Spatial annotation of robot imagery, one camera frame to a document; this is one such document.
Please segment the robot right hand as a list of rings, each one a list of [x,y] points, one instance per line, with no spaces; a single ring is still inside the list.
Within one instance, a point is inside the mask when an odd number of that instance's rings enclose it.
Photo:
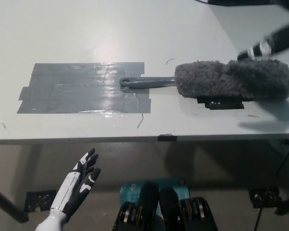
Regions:
[[[270,57],[289,49],[289,24],[264,37],[251,48],[238,54],[237,60]]]

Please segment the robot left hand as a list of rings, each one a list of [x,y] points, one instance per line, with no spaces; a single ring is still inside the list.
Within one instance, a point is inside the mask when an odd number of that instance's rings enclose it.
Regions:
[[[88,151],[67,174],[51,209],[56,209],[71,217],[84,202],[101,169],[94,167],[98,158],[95,149]]]

